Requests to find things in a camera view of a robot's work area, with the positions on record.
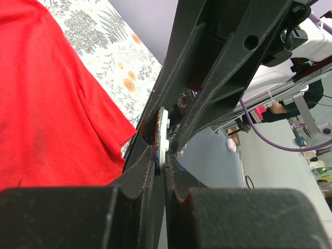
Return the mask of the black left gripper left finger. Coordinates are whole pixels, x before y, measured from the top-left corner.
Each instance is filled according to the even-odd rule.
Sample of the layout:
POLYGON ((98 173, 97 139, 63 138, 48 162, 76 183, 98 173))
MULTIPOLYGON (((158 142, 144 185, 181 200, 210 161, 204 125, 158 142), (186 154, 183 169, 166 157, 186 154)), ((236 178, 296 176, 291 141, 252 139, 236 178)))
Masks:
POLYGON ((153 248, 155 152, 101 187, 1 192, 1 248, 153 248))

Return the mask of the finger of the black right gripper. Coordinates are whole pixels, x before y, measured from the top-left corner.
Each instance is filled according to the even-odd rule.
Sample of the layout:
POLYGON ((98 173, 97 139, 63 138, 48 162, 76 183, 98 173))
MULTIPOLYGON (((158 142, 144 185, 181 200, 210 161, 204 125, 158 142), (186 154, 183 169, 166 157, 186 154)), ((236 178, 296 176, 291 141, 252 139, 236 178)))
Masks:
POLYGON ((178 1, 167 56, 141 117, 141 135, 155 135, 158 111, 171 110, 186 88, 182 76, 205 29, 207 1, 178 1))

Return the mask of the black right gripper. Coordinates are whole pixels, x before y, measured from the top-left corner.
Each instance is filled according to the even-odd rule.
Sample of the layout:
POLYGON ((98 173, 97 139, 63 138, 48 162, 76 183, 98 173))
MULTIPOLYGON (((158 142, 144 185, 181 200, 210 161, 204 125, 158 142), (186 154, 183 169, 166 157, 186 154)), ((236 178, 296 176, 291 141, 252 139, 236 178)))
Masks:
POLYGON ((290 59, 295 48, 291 33, 310 13, 310 4, 291 1, 210 1, 188 85, 199 92, 171 151, 229 117, 260 66, 290 59))

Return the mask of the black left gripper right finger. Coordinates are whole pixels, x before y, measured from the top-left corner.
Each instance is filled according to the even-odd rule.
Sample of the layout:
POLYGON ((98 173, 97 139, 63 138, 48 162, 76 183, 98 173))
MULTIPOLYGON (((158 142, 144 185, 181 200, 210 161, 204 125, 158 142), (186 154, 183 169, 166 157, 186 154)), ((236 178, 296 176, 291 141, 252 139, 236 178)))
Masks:
POLYGON ((209 188, 165 160, 169 248, 331 248, 310 200, 294 189, 209 188))

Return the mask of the silver grey brooch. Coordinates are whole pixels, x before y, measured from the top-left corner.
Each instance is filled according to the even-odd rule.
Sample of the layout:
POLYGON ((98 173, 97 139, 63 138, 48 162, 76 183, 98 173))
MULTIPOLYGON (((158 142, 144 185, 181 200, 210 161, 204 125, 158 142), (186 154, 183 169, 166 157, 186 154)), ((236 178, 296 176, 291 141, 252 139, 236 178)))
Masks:
POLYGON ((166 152, 169 150, 169 127, 169 112, 164 107, 160 107, 155 134, 155 174, 157 176, 164 173, 166 152))

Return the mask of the red tank top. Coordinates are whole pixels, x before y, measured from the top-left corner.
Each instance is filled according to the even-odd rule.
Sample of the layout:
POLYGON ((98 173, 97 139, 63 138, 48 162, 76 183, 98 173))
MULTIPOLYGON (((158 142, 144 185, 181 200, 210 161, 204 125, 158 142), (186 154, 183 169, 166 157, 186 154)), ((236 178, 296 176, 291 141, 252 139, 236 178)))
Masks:
POLYGON ((136 133, 38 1, 1 1, 1 189, 107 185, 136 133))

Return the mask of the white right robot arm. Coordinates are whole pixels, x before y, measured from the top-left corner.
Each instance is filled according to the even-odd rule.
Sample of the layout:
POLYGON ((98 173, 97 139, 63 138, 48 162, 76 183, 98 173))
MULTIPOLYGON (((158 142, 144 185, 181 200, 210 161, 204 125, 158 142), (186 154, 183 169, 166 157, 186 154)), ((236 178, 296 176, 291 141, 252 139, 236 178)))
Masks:
POLYGON ((164 65, 142 114, 139 138, 157 142, 157 115, 197 95, 171 118, 171 151, 196 133, 242 115, 247 88, 260 88, 258 70, 329 60, 331 37, 315 35, 313 1, 179 1, 164 65))

